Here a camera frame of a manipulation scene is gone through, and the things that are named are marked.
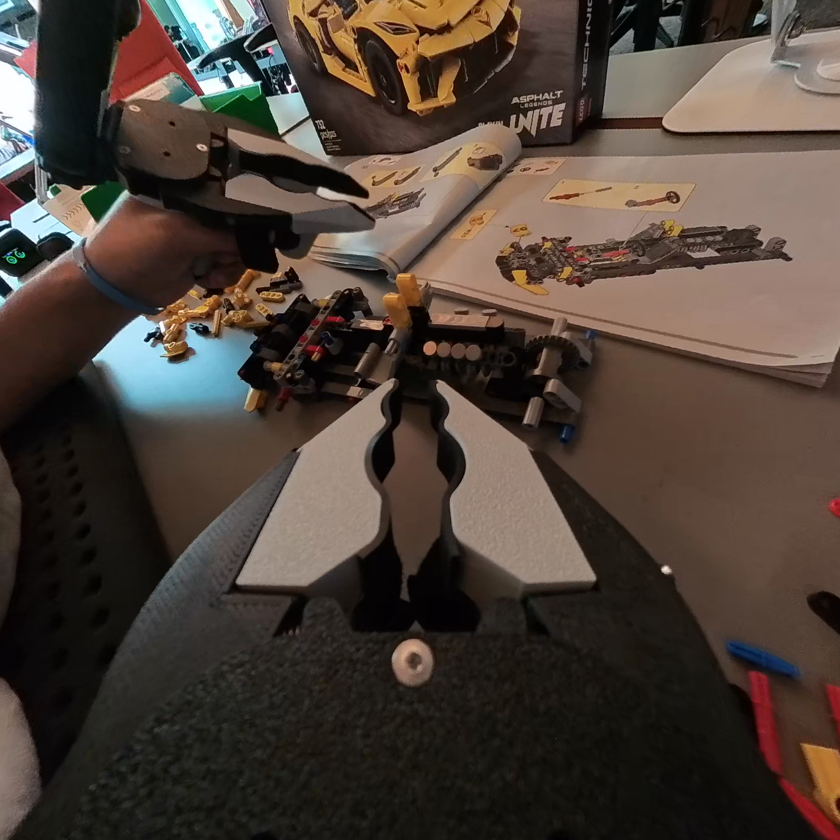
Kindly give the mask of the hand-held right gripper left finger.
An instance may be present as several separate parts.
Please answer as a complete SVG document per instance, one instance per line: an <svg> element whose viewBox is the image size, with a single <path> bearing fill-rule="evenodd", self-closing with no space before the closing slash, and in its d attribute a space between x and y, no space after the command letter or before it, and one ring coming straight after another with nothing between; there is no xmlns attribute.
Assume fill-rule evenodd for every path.
<svg viewBox="0 0 840 840"><path fill-rule="evenodd" d="M384 481L401 411L390 379L299 448L238 573L239 590L361 599L361 563L391 526Z"/></svg>

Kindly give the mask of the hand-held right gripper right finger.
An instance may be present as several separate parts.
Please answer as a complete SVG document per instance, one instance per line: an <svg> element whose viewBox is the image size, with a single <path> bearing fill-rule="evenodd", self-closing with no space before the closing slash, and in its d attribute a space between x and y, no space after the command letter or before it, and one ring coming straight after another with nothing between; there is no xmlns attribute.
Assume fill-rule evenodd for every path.
<svg viewBox="0 0 840 840"><path fill-rule="evenodd" d="M445 382L432 390L447 486L440 533L410 592L520 600L591 590L595 572L530 447Z"/></svg>

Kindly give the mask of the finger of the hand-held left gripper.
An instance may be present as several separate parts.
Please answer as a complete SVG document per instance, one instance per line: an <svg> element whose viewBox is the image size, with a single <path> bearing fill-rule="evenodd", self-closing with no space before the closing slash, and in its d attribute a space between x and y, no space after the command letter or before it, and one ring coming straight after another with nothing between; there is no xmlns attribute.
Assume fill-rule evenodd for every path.
<svg viewBox="0 0 840 840"><path fill-rule="evenodd" d="M226 133L224 197L257 204L257 192L269 185L286 193L367 198L368 190L338 169L287 142L248 131Z"/></svg>
<svg viewBox="0 0 840 840"><path fill-rule="evenodd" d="M321 235L359 233L375 226L373 217L355 204L320 196L294 196L286 212L290 228L282 235L282 254L294 259L306 256Z"/></svg>

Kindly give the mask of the pile of yellow black lego pieces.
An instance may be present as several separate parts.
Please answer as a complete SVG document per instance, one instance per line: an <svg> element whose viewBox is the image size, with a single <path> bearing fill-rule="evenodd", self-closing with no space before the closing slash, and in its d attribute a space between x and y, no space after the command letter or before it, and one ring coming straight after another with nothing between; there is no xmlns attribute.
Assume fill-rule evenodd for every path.
<svg viewBox="0 0 840 840"><path fill-rule="evenodd" d="M301 289L301 278L293 267L269 277L247 269L236 282L221 288L196 285L160 315L148 317L151 328L143 343L160 349L168 361L181 361L193 352L192 335L217 339L233 329L260 337L279 320L276 305Z"/></svg>

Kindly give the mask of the person's left forearm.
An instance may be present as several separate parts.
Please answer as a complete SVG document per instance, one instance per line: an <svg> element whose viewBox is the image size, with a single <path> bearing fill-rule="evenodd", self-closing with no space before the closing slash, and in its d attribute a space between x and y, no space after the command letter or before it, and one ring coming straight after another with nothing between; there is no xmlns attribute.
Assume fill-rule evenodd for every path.
<svg viewBox="0 0 840 840"><path fill-rule="evenodd" d="M1 307L1 428L68 382L139 313L96 289L69 255Z"/></svg>

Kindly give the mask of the yellow car lego box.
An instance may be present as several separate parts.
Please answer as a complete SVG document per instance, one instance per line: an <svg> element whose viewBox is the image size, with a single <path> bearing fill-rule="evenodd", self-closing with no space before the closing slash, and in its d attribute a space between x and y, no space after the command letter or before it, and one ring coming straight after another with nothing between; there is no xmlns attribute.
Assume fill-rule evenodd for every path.
<svg viewBox="0 0 840 840"><path fill-rule="evenodd" d="M420 151L481 125L571 144L602 115L607 1L266 1L329 156Z"/></svg>

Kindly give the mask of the lego car chassis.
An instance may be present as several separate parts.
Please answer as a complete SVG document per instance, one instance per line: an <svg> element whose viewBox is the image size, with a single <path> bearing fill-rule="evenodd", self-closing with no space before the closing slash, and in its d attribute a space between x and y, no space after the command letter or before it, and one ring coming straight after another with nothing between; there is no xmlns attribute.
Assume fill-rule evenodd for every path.
<svg viewBox="0 0 840 840"><path fill-rule="evenodd" d="M432 299L429 283L403 274L384 296L383 314L360 287L298 294L283 311L265 310L263 322L249 327L255 337L238 370L246 410L320 398L358 403L390 380L420 403L439 381L489 415L527 429L550 425L571 443L582 400L564 377L591 365L592 335L575 337L559 318L529 336L496 310L433 312Z"/></svg>

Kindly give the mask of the lego instruction booklet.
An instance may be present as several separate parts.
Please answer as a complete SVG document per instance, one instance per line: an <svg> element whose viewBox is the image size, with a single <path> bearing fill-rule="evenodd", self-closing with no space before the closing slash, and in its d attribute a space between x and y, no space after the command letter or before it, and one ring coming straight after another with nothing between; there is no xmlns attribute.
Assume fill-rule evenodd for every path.
<svg viewBox="0 0 840 840"><path fill-rule="evenodd" d="M838 150L516 159L475 129L347 172L374 228L319 261L821 386L838 359Z"/></svg>

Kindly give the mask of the pile of red blue lego pins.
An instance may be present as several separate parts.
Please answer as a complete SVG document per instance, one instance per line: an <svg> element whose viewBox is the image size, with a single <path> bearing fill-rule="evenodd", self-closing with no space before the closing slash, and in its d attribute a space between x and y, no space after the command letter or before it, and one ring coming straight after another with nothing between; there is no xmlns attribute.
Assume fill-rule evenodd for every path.
<svg viewBox="0 0 840 840"><path fill-rule="evenodd" d="M838 498L754 491L733 511L722 644L745 673L760 755L838 838Z"/></svg>

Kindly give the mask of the person's left hand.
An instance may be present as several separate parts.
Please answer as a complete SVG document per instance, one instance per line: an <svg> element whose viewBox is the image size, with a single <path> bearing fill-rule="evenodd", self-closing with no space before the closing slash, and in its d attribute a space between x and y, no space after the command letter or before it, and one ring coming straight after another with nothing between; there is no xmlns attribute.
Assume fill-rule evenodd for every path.
<svg viewBox="0 0 840 840"><path fill-rule="evenodd" d="M195 285L221 288L246 270L235 235L125 193L86 238L93 267L121 291L163 308Z"/></svg>

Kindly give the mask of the green plastic bin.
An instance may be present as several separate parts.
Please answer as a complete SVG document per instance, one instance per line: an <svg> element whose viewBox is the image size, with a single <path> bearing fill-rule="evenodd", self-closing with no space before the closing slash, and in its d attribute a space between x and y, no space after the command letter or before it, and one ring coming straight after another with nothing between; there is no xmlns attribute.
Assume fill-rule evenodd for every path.
<svg viewBox="0 0 840 840"><path fill-rule="evenodd" d="M184 99L181 94L179 98L173 98L168 94L162 100L169 103L177 103L181 107L191 110L204 110L238 119L249 126L264 130L274 136L279 136L277 124L271 113L267 97L259 85L251 85L243 88L236 88L227 92L219 92L202 97L191 96ZM125 192L125 188L117 181L108 181L101 185L90 186L81 194L81 201L84 203L91 218L95 222L102 220L106 212Z"/></svg>

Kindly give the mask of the red tote bag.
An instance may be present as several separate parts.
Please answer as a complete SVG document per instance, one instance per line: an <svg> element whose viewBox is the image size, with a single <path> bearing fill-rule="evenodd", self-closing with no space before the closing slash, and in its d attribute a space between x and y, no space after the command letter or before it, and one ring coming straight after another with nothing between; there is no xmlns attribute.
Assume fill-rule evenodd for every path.
<svg viewBox="0 0 840 840"><path fill-rule="evenodd" d="M193 93L201 97L202 89L154 11L145 1L139 1L139 4L138 25L119 43L109 101L128 99L171 73L183 79Z"/></svg>

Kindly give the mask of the black mesh office chair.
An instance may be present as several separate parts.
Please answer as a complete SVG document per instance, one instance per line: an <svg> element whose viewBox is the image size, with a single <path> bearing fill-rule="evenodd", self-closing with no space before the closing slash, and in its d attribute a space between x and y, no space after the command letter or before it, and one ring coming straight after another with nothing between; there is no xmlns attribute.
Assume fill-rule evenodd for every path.
<svg viewBox="0 0 840 840"><path fill-rule="evenodd" d="M211 49L193 63L193 68L199 71L221 60L236 61L253 82L260 84L261 90L266 96L273 96L275 92L270 77L258 66L255 55L256 52L276 42L277 32L274 25L269 23L252 34L237 36L227 43Z"/></svg>

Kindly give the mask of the blue wristband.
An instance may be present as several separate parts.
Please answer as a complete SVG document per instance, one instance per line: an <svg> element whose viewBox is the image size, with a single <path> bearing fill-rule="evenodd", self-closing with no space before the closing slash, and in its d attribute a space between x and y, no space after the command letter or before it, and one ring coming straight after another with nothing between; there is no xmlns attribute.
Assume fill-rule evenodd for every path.
<svg viewBox="0 0 840 840"><path fill-rule="evenodd" d="M86 251L87 240L79 239L70 250L70 257L88 284L119 308L145 317L162 315L164 309L132 297L106 280L92 265Z"/></svg>

